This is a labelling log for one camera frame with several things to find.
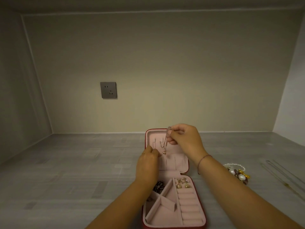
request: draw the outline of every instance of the electrical outlet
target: electrical outlet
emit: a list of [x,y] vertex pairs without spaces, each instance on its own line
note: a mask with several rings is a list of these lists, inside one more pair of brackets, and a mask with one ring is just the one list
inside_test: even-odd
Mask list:
[[116,82],[101,82],[101,92],[103,99],[116,99]]

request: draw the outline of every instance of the open jewelry box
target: open jewelry box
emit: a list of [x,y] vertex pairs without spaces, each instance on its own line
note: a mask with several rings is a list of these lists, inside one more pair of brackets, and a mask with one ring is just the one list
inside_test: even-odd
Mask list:
[[[179,145],[167,144],[166,154],[162,143],[166,129],[150,129],[145,134],[145,148],[150,145],[161,153],[159,157],[159,178],[165,184],[158,194],[151,192],[151,201],[146,201],[142,209],[144,228],[204,228],[206,217],[193,180],[183,175],[189,170],[189,160]],[[177,180],[185,178],[177,188]]]

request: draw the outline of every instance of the jewelry box lid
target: jewelry box lid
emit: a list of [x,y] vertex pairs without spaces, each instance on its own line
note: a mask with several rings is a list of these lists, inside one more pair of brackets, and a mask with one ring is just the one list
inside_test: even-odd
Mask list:
[[166,128],[152,128],[145,133],[145,148],[150,145],[157,149],[160,171],[179,171],[186,173],[189,170],[189,160],[179,145],[171,145],[165,142]]

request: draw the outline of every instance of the person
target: person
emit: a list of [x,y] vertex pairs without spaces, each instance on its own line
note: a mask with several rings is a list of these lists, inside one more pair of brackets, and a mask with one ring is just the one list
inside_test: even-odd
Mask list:
[[[171,129],[167,130],[167,141],[172,145],[179,144],[196,167],[200,162],[199,173],[236,228],[303,228],[231,175],[213,157],[206,156],[208,153],[196,127],[178,124]],[[147,146],[139,157],[135,181],[86,229],[128,228],[157,183],[159,155],[158,150]]]

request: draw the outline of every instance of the person's right arm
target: person's right arm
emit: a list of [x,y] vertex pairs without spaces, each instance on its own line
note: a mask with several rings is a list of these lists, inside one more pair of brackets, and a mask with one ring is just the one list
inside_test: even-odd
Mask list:
[[[198,166],[205,151],[201,137],[191,125],[178,124],[167,131],[167,141],[179,144],[184,153]],[[303,228],[258,194],[244,185],[211,156],[199,164],[199,173],[230,220],[237,228],[300,229]]]

